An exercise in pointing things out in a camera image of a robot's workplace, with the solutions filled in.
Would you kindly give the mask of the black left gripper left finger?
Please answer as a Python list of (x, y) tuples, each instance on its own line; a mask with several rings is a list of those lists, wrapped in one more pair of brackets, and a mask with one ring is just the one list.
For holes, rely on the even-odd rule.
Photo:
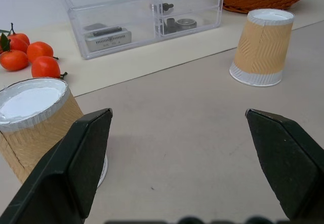
[(76, 120), (37, 163), (0, 224), (84, 224), (104, 166), (112, 109)]

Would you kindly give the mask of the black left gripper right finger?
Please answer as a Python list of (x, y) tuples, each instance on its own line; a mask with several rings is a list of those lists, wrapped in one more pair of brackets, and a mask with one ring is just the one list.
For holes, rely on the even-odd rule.
[(295, 121), (245, 114), (262, 171), (294, 224), (324, 224), (324, 149)]

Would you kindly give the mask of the brown ribbed paper cup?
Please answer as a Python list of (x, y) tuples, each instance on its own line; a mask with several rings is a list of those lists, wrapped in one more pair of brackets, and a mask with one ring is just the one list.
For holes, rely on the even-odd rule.
[(282, 80), (295, 15), (279, 9), (248, 12), (229, 73), (254, 87), (270, 87)]
[(28, 79), (0, 90), (0, 153), (21, 183), (83, 115), (61, 79)]

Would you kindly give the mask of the bunch of small tomatoes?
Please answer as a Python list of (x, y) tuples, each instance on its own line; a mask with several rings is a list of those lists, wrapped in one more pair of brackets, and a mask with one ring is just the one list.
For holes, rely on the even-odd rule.
[(36, 58), (31, 65), (31, 74), (33, 78), (49, 77), (62, 80), (68, 75), (67, 72), (61, 73), (56, 59), (49, 56)]

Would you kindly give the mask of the orange tangerine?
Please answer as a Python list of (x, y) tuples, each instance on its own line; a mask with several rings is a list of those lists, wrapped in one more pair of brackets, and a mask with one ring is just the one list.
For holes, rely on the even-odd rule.
[(58, 57), (54, 57), (53, 48), (44, 42), (31, 43), (27, 48), (26, 55), (27, 55), (28, 60), (31, 64), (33, 64), (33, 62), (37, 58), (42, 57), (42, 56), (52, 57), (57, 60), (59, 59)]
[(8, 38), (4, 33), (0, 36), (0, 53), (10, 50), (19, 50), (26, 53), (27, 48), (28, 44), (19, 38)]
[(11, 31), (12, 31), (12, 36), (21, 39), (22, 41), (24, 41), (25, 43), (27, 43), (27, 45), (30, 45), (30, 40), (28, 38), (28, 36), (24, 33), (16, 33), (14, 31), (14, 24), (11, 22)]
[(0, 55), (0, 65), (8, 71), (18, 71), (29, 65), (27, 55), (19, 50), (10, 50)]

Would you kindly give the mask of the silver electronic device box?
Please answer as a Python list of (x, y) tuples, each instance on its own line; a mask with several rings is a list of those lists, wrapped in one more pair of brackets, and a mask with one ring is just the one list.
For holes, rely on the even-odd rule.
[(90, 52), (96, 52), (116, 46), (128, 44), (132, 41), (132, 33), (120, 26), (107, 27), (102, 23), (85, 26), (85, 41)]

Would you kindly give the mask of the round metal bearing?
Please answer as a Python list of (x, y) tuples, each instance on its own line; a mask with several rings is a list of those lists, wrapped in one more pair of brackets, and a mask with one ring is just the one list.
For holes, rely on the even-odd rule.
[(197, 27), (197, 22), (194, 19), (189, 18), (179, 19), (175, 24), (179, 30), (188, 30)]

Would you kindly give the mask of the clear acrylic drawer organizer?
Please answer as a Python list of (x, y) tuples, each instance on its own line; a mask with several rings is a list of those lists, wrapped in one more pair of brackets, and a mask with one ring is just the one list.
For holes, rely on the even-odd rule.
[[(217, 28), (221, 23), (223, 0), (63, 0), (70, 24), (84, 59), (92, 59), (168, 39)], [(174, 5), (168, 15), (162, 4)], [(189, 18), (197, 27), (167, 34), (167, 19)], [(107, 27), (120, 26), (132, 33), (132, 41), (96, 52), (88, 50), (85, 26), (102, 23)]]

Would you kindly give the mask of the small black cylinder part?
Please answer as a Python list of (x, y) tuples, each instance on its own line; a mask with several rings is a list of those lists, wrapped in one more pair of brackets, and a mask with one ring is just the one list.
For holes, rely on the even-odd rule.
[(167, 19), (167, 34), (175, 33), (177, 31), (177, 26), (174, 18)]

